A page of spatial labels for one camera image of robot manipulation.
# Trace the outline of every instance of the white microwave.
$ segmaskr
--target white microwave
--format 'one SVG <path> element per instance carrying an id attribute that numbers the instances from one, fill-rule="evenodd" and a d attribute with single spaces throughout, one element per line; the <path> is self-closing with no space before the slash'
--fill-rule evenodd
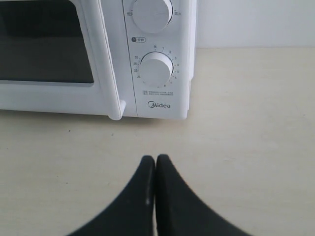
<path id="1" fill-rule="evenodd" d="M 0 109 L 185 119 L 197 0 L 0 0 Z"/>

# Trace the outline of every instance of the light wooden table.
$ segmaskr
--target light wooden table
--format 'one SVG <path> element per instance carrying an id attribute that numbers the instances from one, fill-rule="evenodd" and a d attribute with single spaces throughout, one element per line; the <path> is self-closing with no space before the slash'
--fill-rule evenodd
<path id="1" fill-rule="evenodd" d="M 255 236 L 315 234 L 315 49 L 200 49 L 184 121 L 0 112 L 0 235 L 62 236 L 144 154 Z"/>

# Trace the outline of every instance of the timer knob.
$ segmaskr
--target timer knob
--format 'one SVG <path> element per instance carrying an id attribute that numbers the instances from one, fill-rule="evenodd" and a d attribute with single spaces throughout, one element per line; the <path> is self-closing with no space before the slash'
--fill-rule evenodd
<path id="1" fill-rule="evenodd" d="M 173 69 L 173 62 L 167 55 L 152 52 L 142 58 L 139 73 L 142 81 L 146 85 L 150 87 L 161 87 L 169 81 Z"/>
<path id="2" fill-rule="evenodd" d="M 133 20 L 146 33 L 159 33 L 170 22 L 173 6 L 170 0 L 137 0 L 133 5 Z"/>

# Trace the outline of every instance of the power knob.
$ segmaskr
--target power knob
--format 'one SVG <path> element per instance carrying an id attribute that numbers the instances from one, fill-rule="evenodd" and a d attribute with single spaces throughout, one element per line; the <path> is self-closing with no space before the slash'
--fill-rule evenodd
<path id="1" fill-rule="evenodd" d="M 146 54 L 140 63 L 139 73 L 142 81 L 150 87 L 165 85 L 174 70 L 171 59 L 158 52 Z"/>
<path id="2" fill-rule="evenodd" d="M 173 6 L 170 0 L 137 0 L 134 3 L 133 20 L 146 33 L 159 33 L 170 22 Z"/>

